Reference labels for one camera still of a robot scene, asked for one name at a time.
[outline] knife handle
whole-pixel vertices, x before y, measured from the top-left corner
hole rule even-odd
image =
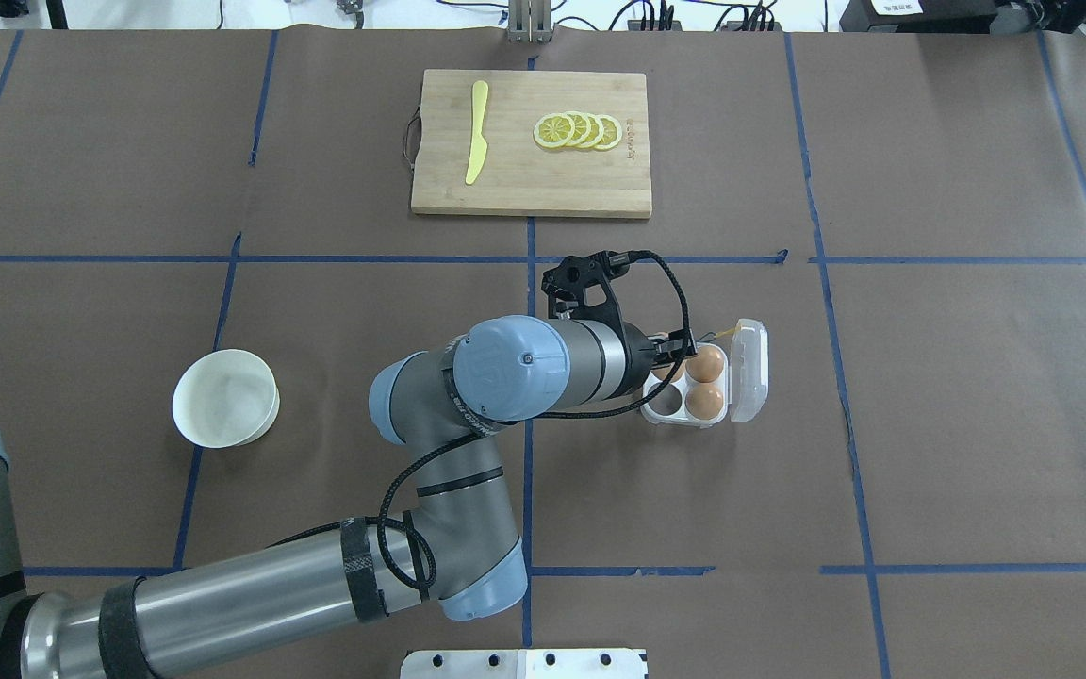
[[[489,84],[471,83],[471,137],[483,136],[483,108],[489,104]]]

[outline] brown egg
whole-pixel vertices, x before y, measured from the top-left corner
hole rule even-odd
[[[715,345],[704,345],[697,349],[697,356],[685,360],[690,367],[690,377],[699,382],[715,382],[723,374],[723,351]]]
[[[698,383],[685,392],[685,410],[697,419],[715,419],[723,410],[723,391],[715,383]]]
[[[673,369],[673,366],[671,366],[671,365],[667,365],[667,366],[664,366],[664,367],[658,367],[658,368],[652,370],[652,375],[656,379],[664,379],[665,377],[667,377],[668,372],[671,370],[671,369]],[[677,382],[678,379],[681,379],[682,375],[685,375],[685,364],[682,364],[680,367],[678,367],[677,375],[673,375],[673,382]]]

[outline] robotic arm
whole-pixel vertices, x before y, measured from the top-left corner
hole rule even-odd
[[[675,286],[681,330],[647,337],[621,320],[609,282],[637,259],[655,259]],[[594,287],[606,301],[590,305]],[[371,419],[414,458],[378,516],[307,530],[255,554],[140,577],[83,601],[25,596],[0,442],[0,678],[180,676],[387,618],[428,598],[439,599],[451,619],[516,604],[526,593],[526,565],[495,435],[534,417],[606,417],[639,407],[694,349],[681,287],[655,253],[566,257],[544,272],[543,291],[546,320],[492,318],[376,376]],[[672,366],[669,378],[636,403],[552,412],[630,394],[665,365]],[[392,498],[411,476],[419,507],[392,518]]]

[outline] brown table surface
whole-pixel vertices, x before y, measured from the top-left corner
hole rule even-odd
[[[426,68],[646,73],[654,216],[411,214]],[[367,417],[381,367],[542,314],[563,254],[641,248],[671,254],[696,335],[767,324],[755,422],[518,426],[525,605],[428,604],[197,676],[627,645],[652,676],[1086,679],[1072,36],[0,33],[0,426],[30,590],[374,513],[407,462]],[[631,323],[680,325],[658,267],[617,290]],[[279,381],[251,447],[194,450],[169,417],[214,347]]]

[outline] knife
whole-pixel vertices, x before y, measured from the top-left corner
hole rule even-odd
[[[489,103],[489,84],[471,83],[471,148],[468,150],[468,173],[465,184],[470,186],[480,176],[483,158],[489,153],[489,142],[483,140],[483,109]]]

